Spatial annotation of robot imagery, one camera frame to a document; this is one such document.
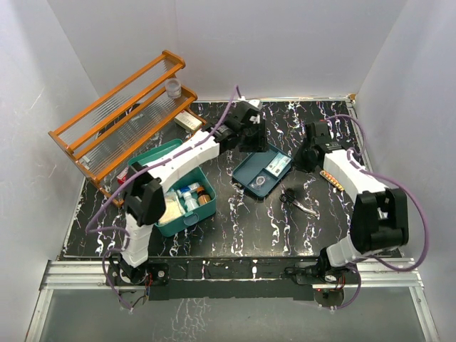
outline black marble table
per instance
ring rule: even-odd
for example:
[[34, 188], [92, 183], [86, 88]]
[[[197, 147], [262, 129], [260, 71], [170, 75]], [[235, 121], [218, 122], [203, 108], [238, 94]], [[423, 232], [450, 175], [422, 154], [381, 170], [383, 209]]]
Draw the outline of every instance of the black marble table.
[[[194, 103], [192, 109], [203, 118], [218, 118], [225, 105]], [[345, 101], [267, 102], [263, 105], [263, 114], [268, 141], [293, 155], [305, 137], [305, 123], [348, 114], [348, 109]], [[338, 140], [357, 146], [350, 122], [335, 120], [331, 132]], [[175, 138], [188, 137], [182, 128], [170, 123], [141, 152]], [[217, 193], [216, 214], [170, 238], [153, 229], [151, 257], [312, 257], [323, 247], [345, 237], [353, 210], [353, 203], [345, 192], [337, 191], [318, 173], [293, 170], [265, 200], [259, 201], [232, 182], [233, 169], [246, 156], [233, 150], [201, 166]], [[116, 180], [110, 185], [112, 190]], [[295, 189], [297, 199], [320, 216], [307, 215], [280, 202], [279, 195], [287, 187]], [[104, 196], [85, 182], [61, 259], [97, 258], [107, 248], [120, 246], [122, 236], [117, 232], [92, 235], [84, 232], [89, 219], [104, 201]], [[124, 227], [125, 214], [111, 205], [100, 216], [98, 224], [99, 227]]]

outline cable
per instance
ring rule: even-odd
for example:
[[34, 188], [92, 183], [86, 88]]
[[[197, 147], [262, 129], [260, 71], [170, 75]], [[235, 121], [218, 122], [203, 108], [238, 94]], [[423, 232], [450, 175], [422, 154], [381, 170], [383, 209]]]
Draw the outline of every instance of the cable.
[[343, 308], [346, 308], [347, 306], [349, 306], [350, 304], [352, 304], [356, 300], [356, 298], [358, 298], [359, 291], [361, 290], [361, 275], [359, 274], [358, 269], [356, 267], [354, 267], [354, 265], [353, 266], [347, 265], [346, 267], [347, 267], [347, 269], [353, 271], [354, 274], [356, 274], [356, 278], [358, 280], [358, 287], [356, 288], [355, 294], [353, 295], [353, 297], [351, 297], [351, 299], [349, 301], [347, 301], [346, 303], [344, 303], [340, 306], [336, 306], [335, 309], [343, 309]]
[[236, 93], [238, 93], [240, 95], [240, 91], [239, 91], [239, 86], [238, 85], [235, 85], [234, 87], [234, 90], [233, 90], [233, 93], [231, 95], [231, 98], [229, 99], [228, 103], [227, 103], [227, 106], [225, 107], [225, 110], [222, 114], [222, 116], [220, 117], [220, 119], [217, 121], [216, 125], [214, 126], [214, 128], [211, 130], [211, 132], [209, 133], [209, 135], [197, 142], [195, 144], [195, 146], [193, 147], [187, 147], [185, 148], [184, 150], [180, 151], [180, 152], [177, 152], [175, 155], [173, 155], [172, 157], [170, 158], [167, 158], [166, 160], [163, 160], [162, 162], [158, 162], [157, 164], [154, 164], [154, 165], [151, 165], [149, 167], [145, 167], [144, 169], [136, 172], [134, 175], [132, 175], [130, 178], [128, 178], [121, 186], [119, 186], [119, 188], [114, 191], [114, 193], [106, 200], [106, 202], [101, 206], [101, 208], [97, 211], [97, 213], [95, 215], [93, 215], [92, 219], [89, 221], [89, 223], [87, 223], [87, 226], [85, 227], [85, 232], [86, 234], [89, 234], [89, 233], [100, 233], [100, 232], [110, 232], [110, 231], [118, 231], [118, 232], [123, 232], [125, 234], [125, 245], [123, 246], [123, 248], [119, 249], [119, 248], [111, 248], [111, 249], [107, 249], [106, 252], [104, 253], [103, 255], [103, 258], [102, 258], [102, 268], [103, 268], [103, 273], [105, 274], [105, 277], [106, 277], [106, 280], [107, 282], [109, 283], [109, 286], [111, 287], [111, 289], [115, 292], [115, 294], [117, 295], [117, 297], [119, 298], [119, 300], [124, 304], [126, 305], [131, 311], [133, 310], [133, 307], [127, 303], [121, 296], [120, 294], [117, 292], [117, 290], [115, 289], [114, 287], [114, 284], [113, 282], [111, 281], [110, 277], [108, 276], [108, 273], [105, 269], [105, 260], [106, 258], [108, 257], [109, 254], [111, 254], [112, 252], [123, 252], [127, 249], [129, 243], [130, 243], [130, 233], [128, 233], [128, 231], [125, 229], [125, 228], [122, 228], [122, 227], [117, 227], [117, 226], [111, 226], [111, 227], [101, 227], [101, 228], [95, 228], [95, 229], [91, 229], [92, 226], [95, 226], [96, 223], [97, 223], [97, 220], [99, 218], [99, 216], [101, 215], [101, 213], [103, 213], [104, 211], [106, 211], [106, 209], [108, 208], [108, 206], [111, 204], [111, 202], [133, 181], [135, 180], [136, 178], [138, 178], [139, 176], [141, 176], [142, 174], [148, 172], [149, 170], [151, 169], [154, 169], [156, 167], [159, 167], [159, 166], [162, 166], [162, 165], [165, 165], [167, 162], [170, 162], [172, 159], [176, 158], [176, 157], [179, 157], [180, 155], [183, 155], [184, 153], [192, 150], [193, 148], [195, 147], [198, 147], [202, 144], [204, 144], [205, 142], [207, 142], [214, 134], [215, 134], [215, 131], [219, 129], [219, 127], [222, 125], [222, 123], [224, 122], [227, 114], [228, 114], [228, 111], [229, 111], [229, 108], [231, 107], [231, 104], [234, 100], [234, 97], [236, 95]]
[[241, 95], [241, 92], [239, 91], [239, 86], [236, 85], [235, 88], [236, 88], [237, 95], [239, 96], [239, 98], [241, 98], [242, 95]]
[[377, 260], [382, 265], [388, 267], [389, 269], [392, 269], [393, 271], [408, 272], [408, 271], [412, 271], [412, 270], [416, 269], [417, 267], [419, 267], [425, 261], [426, 256], [428, 255], [428, 251], [429, 251], [429, 223], [428, 223], [428, 219], [427, 219], [428, 217], [427, 217], [423, 207], [418, 202], [418, 199], [416, 198], [416, 196], [405, 185], [399, 183], [397, 180], [394, 180], [393, 178], [390, 178], [390, 177], [387, 177], [387, 176], [379, 175], [378, 173], [367, 171], [364, 168], [360, 168], [358, 166], [358, 164], [356, 164], [352, 160], [352, 152], [354, 152], [357, 156], [361, 157], [361, 155], [363, 154], [363, 152], [366, 149], [366, 134], [364, 133], [363, 127], [361, 126], [361, 124], [355, 118], [352, 118], [349, 115], [338, 114], [338, 115], [331, 116], [331, 117], [327, 118], [326, 120], [329, 121], [332, 118], [348, 118], [348, 119], [352, 120], [354, 123], [356, 123], [356, 125], [359, 127], [359, 130], [361, 132], [361, 136], [363, 138], [363, 147], [361, 148], [361, 151], [359, 153], [356, 152], [355, 149], [352, 148], [352, 147], [350, 147], [347, 150], [347, 158], [348, 158], [348, 160], [350, 160], [351, 165], [354, 166], [355, 168], [357, 168], [361, 173], [363, 173], [365, 175], [369, 175], [369, 176], [372, 176], [374, 178], [379, 178], [381, 180], [385, 180], [386, 182], [394, 184], [396, 187], [398, 187], [402, 191], [404, 191], [406, 193], [406, 195], [409, 196], [409, 198], [412, 200], [413, 204], [416, 206], [416, 209], [418, 210], [418, 213], [420, 214], [421, 220], [423, 222], [423, 229], [424, 229], [424, 235], [425, 235], [424, 236], [424, 240], [425, 240], [424, 241], [424, 246], [423, 246], [423, 250], [421, 252], [420, 257], [418, 258], [418, 260], [412, 266], [404, 267], [404, 268], [400, 269], [399, 267], [393, 266], [393, 265], [387, 263], [386, 261], [383, 261], [378, 256], [370, 255], [369, 257]]
[[138, 304], [139, 301], [140, 301], [141, 299], [145, 298], [145, 297], [146, 297], [146, 295], [144, 294], [144, 295], [142, 295], [140, 298], [136, 299], [135, 303], [134, 303], [133, 305], [131, 305], [131, 307], [134, 308], [134, 307], [136, 306], [136, 304]]
[[364, 129], [361, 127], [361, 124], [359, 123], [358, 120], [356, 120], [355, 118], [353, 118], [349, 115], [346, 115], [346, 114], [336, 114], [336, 115], [326, 118], [325, 120], [329, 122], [329, 121], [331, 121], [331, 119], [336, 119], [336, 118], [350, 119], [358, 126], [358, 128], [361, 132], [361, 137], [363, 139], [363, 146], [359, 147], [360, 152], [357, 152], [354, 147], [350, 147], [349, 150], [352, 150], [355, 153], [355, 155], [357, 155], [358, 157], [362, 157], [364, 154], [364, 151], [366, 150], [366, 134], [364, 133]]

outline teal box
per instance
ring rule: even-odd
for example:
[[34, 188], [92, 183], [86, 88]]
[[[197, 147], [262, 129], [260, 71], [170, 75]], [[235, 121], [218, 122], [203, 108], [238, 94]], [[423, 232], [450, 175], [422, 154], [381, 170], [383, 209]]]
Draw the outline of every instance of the teal box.
[[[181, 146], [182, 140], [174, 139], [171, 140], [159, 147], [153, 148], [150, 151], [138, 155], [128, 161], [128, 165], [132, 165], [134, 162], [139, 162], [140, 165], [145, 165], [149, 162], [153, 162], [154, 160], [160, 159], [167, 153], [173, 151], [176, 147]], [[201, 171], [200, 167], [196, 167], [189, 173], [187, 173], [184, 177], [178, 180], [172, 188], [174, 190], [181, 189], [186, 187], [187, 185], [193, 184], [198, 182], [207, 192], [207, 194], [211, 197], [209, 203], [199, 206], [197, 209], [193, 210], [192, 212], [187, 212], [185, 215], [178, 217], [177, 219], [168, 222], [167, 224], [161, 225], [156, 223], [155, 226], [160, 230], [160, 232], [165, 237], [171, 237], [172, 235], [181, 232], [182, 230], [186, 229], [187, 227], [192, 226], [193, 224], [202, 221], [203, 219], [208, 218], [209, 216], [215, 214], [216, 211], [216, 194], [214, 189], [212, 188], [211, 184], [207, 180], [204, 173]], [[196, 192], [192, 193], [192, 196], [197, 199]], [[180, 204], [185, 208], [184, 205], [185, 201], [181, 198]]]

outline small tool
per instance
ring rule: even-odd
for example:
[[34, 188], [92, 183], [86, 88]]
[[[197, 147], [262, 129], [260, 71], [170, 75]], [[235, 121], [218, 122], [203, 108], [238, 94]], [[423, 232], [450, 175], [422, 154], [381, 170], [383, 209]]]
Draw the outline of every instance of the small tool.
[[292, 205], [294, 205], [295, 207], [297, 207], [298, 209], [302, 210], [303, 212], [305, 212], [307, 214], [311, 214], [313, 216], [318, 216], [318, 214], [315, 211], [313, 211], [312, 209], [306, 208], [305, 206], [302, 205], [302, 203], [300, 203], [296, 200], [296, 197], [294, 196], [294, 191], [292, 189], [286, 189], [285, 193], [280, 195], [279, 199], [283, 203], [287, 203], [287, 202], [292, 203]]

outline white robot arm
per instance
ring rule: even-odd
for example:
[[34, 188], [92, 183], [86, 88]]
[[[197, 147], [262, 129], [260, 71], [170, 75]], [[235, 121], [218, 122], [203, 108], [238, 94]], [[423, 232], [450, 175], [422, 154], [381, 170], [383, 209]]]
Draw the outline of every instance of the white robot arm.
[[260, 115], [259, 100], [241, 99], [222, 125], [212, 132], [215, 125], [208, 123], [184, 144], [164, 157], [147, 165], [135, 163], [128, 170], [128, 177], [144, 167], [162, 164], [147, 171], [131, 182], [124, 193], [126, 229], [120, 268], [126, 278], [134, 279], [138, 267], [147, 263], [150, 234], [153, 224], [165, 213], [164, 194], [180, 178], [236, 147], [242, 152], [265, 152], [266, 126]]
[[350, 232], [341, 241], [320, 252], [317, 265], [309, 269], [324, 276], [332, 269], [383, 250], [408, 243], [407, 196], [363, 173], [350, 151], [333, 141], [326, 121], [306, 125], [306, 139], [294, 157], [299, 170], [317, 166], [333, 175], [354, 202]]

